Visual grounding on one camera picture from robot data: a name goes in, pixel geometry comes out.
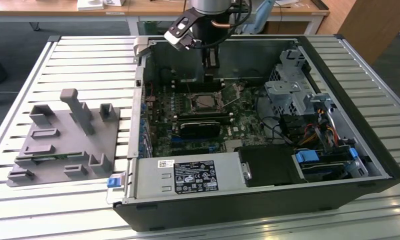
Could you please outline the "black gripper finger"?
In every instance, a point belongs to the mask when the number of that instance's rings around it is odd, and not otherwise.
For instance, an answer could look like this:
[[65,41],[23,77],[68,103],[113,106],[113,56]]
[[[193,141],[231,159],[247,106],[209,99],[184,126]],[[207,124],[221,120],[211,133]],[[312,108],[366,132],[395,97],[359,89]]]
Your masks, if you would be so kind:
[[211,65],[211,49],[203,48],[201,49],[201,65],[203,65],[203,81],[208,82],[208,72],[209,72],[209,65]]
[[215,46],[211,49],[211,73],[212,78],[215,79],[219,75],[219,69],[220,69],[220,58],[219,58],[220,48]]

